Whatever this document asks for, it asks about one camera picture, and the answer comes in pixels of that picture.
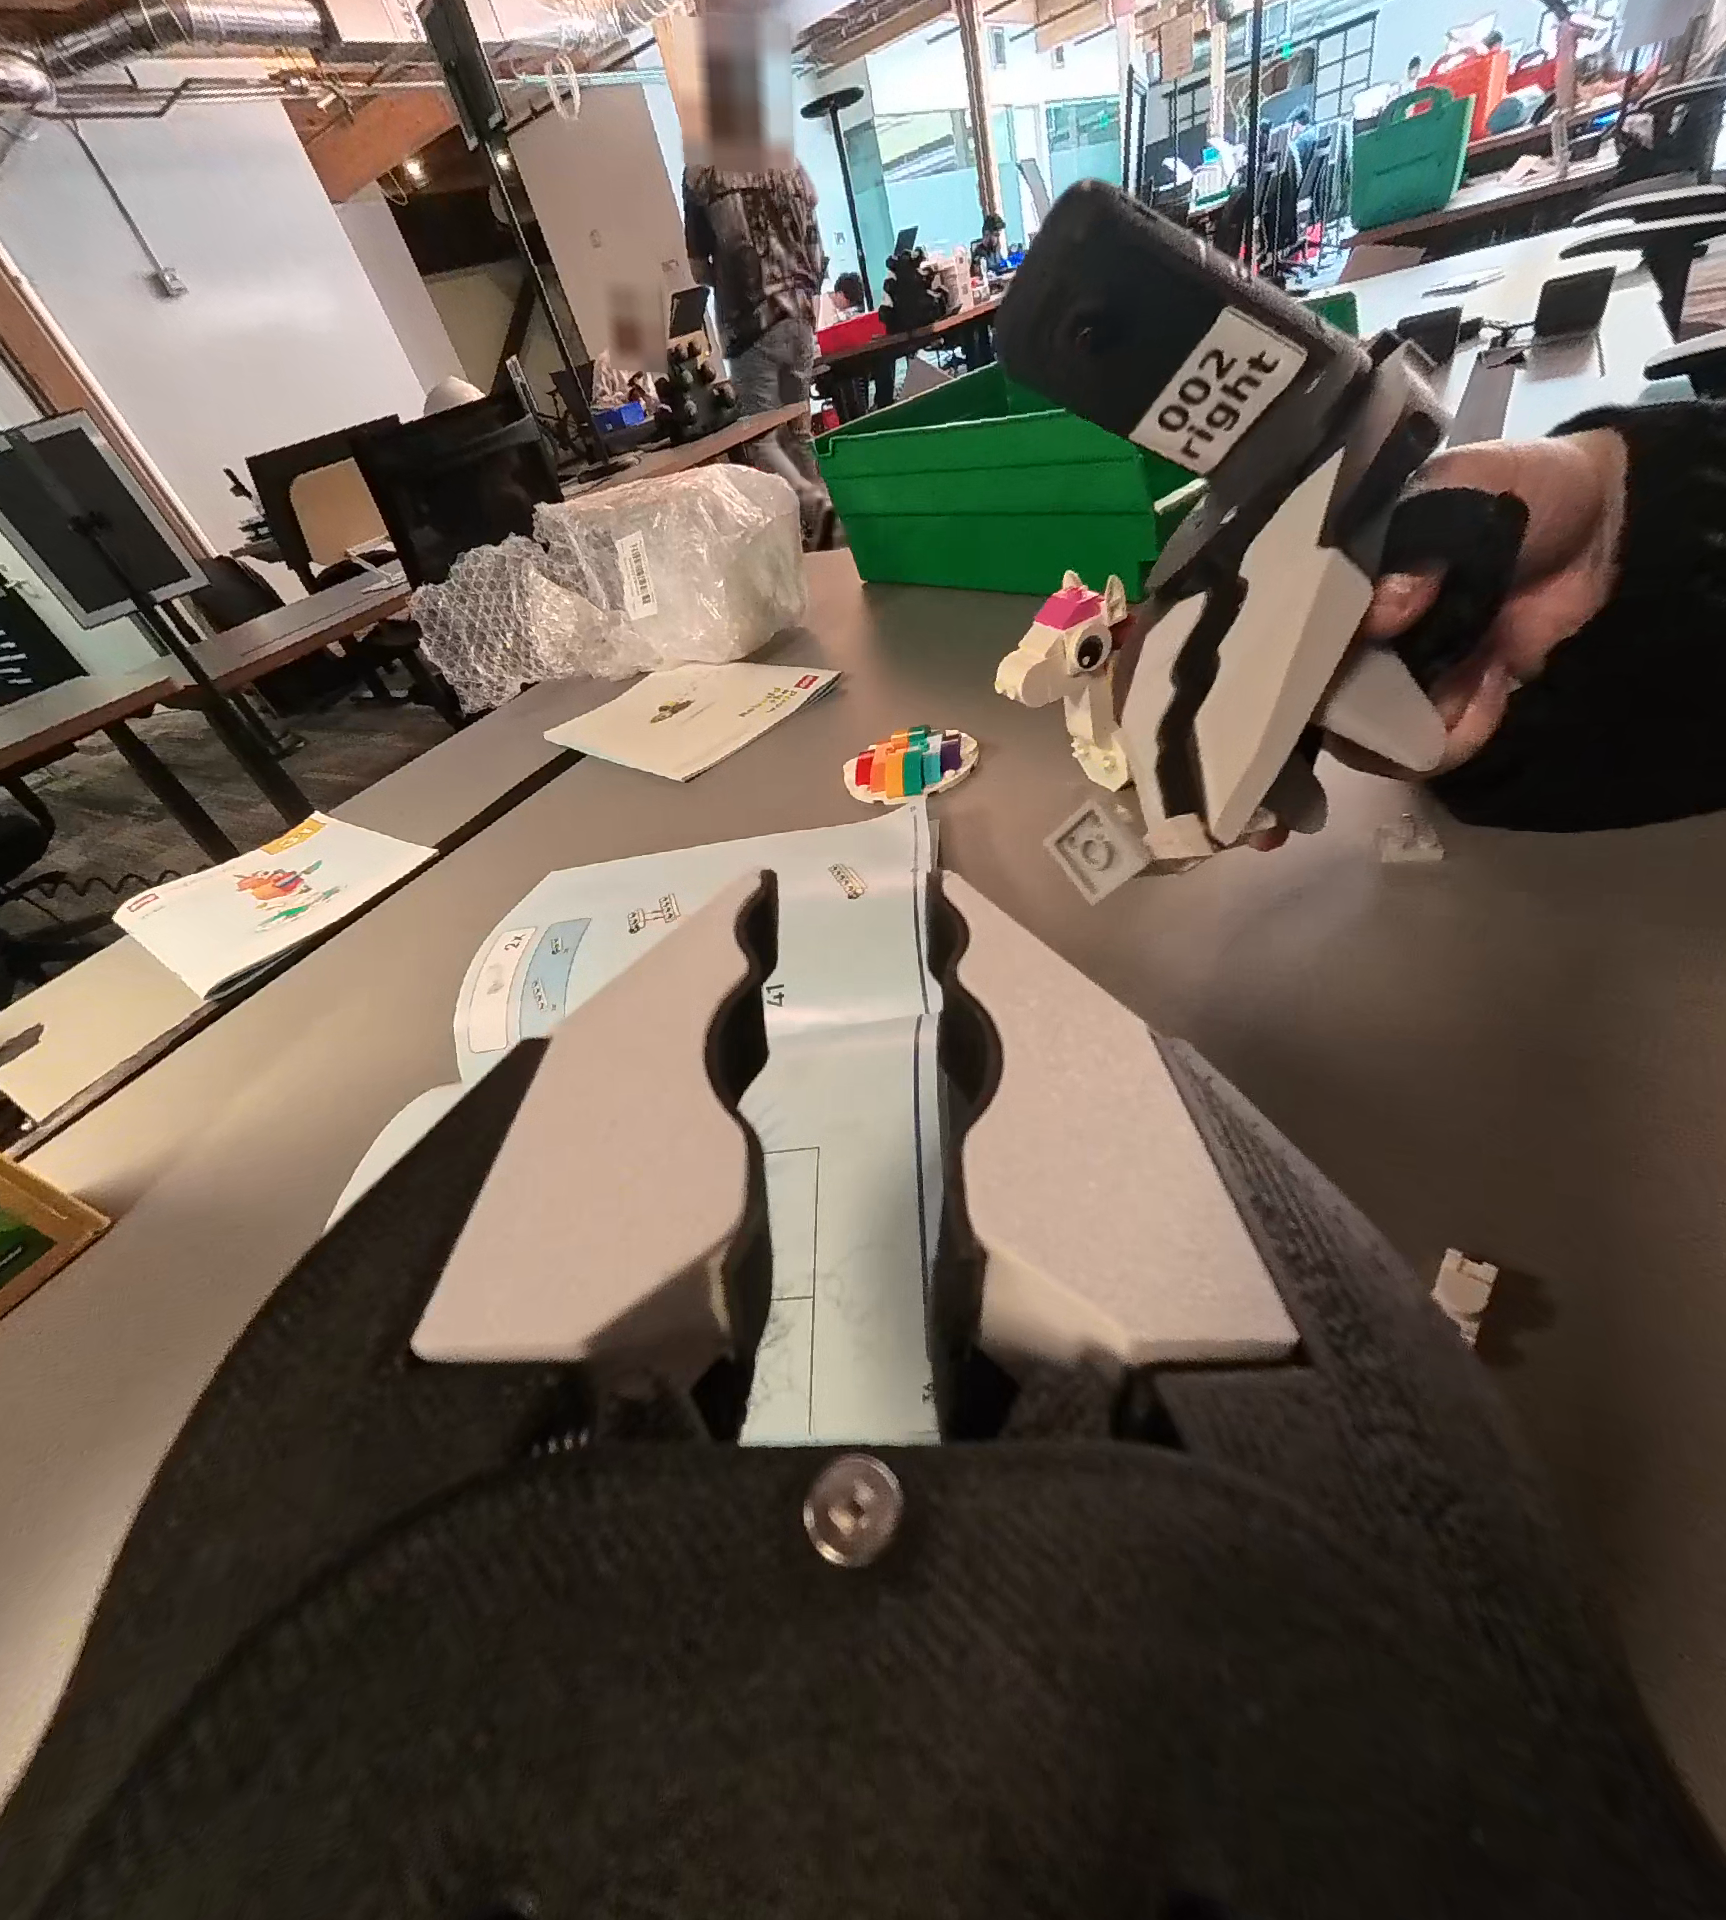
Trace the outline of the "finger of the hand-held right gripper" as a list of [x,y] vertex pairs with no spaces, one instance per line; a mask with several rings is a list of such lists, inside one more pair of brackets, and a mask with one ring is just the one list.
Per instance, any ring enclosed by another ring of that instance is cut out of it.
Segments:
[[1138,811],[1138,830],[1150,861],[1187,868],[1211,858],[1211,839],[1203,828],[1201,805],[1183,800],[1174,813],[1163,798],[1159,778],[1159,732],[1175,699],[1172,683],[1175,660],[1194,635],[1207,597],[1196,592],[1146,609],[1147,618],[1131,637],[1130,677],[1118,701],[1118,738],[1130,771],[1130,792]]
[[1178,656],[1182,768],[1203,841],[1248,837],[1306,732],[1369,603],[1361,567],[1326,540],[1346,472],[1318,468],[1281,502],[1233,572],[1231,613],[1200,613]]

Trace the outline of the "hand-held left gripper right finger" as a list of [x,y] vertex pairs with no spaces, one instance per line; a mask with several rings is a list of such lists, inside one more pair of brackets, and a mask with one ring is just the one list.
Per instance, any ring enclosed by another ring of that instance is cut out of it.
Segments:
[[931,877],[957,1096],[934,1333],[1016,1370],[1275,1365],[1298,1331],[1157,1037],[964,877]]

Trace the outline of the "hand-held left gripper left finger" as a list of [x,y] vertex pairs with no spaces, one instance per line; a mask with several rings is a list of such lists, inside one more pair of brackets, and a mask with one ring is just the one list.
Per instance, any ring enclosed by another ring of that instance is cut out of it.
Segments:
[[772,1307],[764,1148],[772,870],[734,877],[538,1047],[434,1284],[427,1365],[752,1375]]

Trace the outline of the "white lego unicorn figure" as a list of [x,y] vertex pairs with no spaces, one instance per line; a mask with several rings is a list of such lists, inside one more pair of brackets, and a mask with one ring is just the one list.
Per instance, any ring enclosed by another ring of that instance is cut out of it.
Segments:
[[1091,588],[1075,570],[1066,570],[994,672],[994,690],[1020,709],[1061,709],[1070,754],[1083,776],[1110,794],[1131,782],[1116,696],[1128,631],[1130,603],[1120,577],[1110,574]]

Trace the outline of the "grey square lego plate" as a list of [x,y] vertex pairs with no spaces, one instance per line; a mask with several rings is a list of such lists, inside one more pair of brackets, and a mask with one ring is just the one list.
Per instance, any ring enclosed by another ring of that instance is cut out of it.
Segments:
[[1088,906],[1110,900],[1153,866],[1133,811],[1105,790],[1050,828],[1041,851]]

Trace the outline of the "green plastic bin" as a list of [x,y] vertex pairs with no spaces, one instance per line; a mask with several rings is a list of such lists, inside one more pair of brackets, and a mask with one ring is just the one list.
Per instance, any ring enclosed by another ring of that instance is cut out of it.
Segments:
[[870,587],[1047,595],[1075,572],[1143,597],[1201,484],[1052,406],[997,367],[864,414],[814,442]]

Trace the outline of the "round rainbow lego plate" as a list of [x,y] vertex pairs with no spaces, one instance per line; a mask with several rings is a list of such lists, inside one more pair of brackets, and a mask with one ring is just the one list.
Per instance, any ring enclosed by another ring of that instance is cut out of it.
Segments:
[[979,743],[957,729],[915,726],[889,732],[842,767],[846,794],[858,805],[898,807],[942,797],[972,776]]

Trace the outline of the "white lego clip brick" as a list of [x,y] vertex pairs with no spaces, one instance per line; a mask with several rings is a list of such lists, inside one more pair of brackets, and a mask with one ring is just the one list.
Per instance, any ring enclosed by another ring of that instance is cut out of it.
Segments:
[[1451,1325],[1457,1339],[1468,1349],[1475,1349],[1497,1284],[1497,1262],[1448,1249],[1436,1266],[1428,1299]]

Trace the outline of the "person's right hand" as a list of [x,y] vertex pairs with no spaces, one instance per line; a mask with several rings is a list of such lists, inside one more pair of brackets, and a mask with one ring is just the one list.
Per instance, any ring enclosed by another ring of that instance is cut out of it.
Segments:
[[1514,583],[1473,651],[1430,701],[1448,775],[1499,732],[1514,696],[1610,604],[1622,568],[1629,457],[1612,429],[1536,442],[1451,446],[1408,484],[1406,498],[1441,491],[1512,496],[1525,508]]

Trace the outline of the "green tote bag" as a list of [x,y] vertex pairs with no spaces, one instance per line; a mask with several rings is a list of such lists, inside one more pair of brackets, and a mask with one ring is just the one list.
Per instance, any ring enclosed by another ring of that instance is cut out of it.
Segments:
[[1475,101],[1420,87],[1390,101],[1352,133],[1350,223],[1387,228],[1444,211],[1457,190]]

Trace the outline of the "instruction booklet with orange print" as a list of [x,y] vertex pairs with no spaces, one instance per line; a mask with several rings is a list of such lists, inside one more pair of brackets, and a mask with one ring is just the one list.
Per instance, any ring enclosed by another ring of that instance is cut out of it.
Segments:
[[111,927],[194,997],[216,1000],[436,858],[432,847],[314,813],[251,853],[130,896]]

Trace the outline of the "bubble wrap package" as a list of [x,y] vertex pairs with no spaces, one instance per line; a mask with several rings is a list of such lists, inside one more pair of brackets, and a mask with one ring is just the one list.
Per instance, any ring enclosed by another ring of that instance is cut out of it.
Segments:
[[466,714],[543,683],[752,658],[807,613],[796,494],[706,465],[533,508],[418,587],[418,648]]

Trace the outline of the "brown wooden desk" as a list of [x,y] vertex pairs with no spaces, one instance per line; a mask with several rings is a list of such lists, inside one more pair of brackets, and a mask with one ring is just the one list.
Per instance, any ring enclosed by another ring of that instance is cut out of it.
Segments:
[[12,702],[0,709],[0,786],[66,757],[91,736],[105,736],[155,805],[210,861],[229,858],[236,845],[135,736],[134,723],[150,709],[197,705],[213,729],[225,730],[243,719],[229,702],[233,694],[403,613],[409,599],[399,568],[372,570],[196,646],[173,642],[169,663],[120,677],[90,677]]

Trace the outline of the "black screen on stand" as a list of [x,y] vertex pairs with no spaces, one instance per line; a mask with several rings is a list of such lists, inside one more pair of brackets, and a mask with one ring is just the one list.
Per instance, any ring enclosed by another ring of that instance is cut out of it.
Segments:
[[83,410],[0,431],[0,535],[82,631],[207,588],[194,547]]

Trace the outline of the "silver ventilation duct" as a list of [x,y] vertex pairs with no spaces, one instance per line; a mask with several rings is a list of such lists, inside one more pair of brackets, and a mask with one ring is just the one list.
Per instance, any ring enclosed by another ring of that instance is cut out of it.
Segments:
[[311,3],[127,3],[100,17],[49,22],[33,38],[0,43],[0,115],[52,108],[58,85],[132,59],[189,51],[317,52],[335,43]]

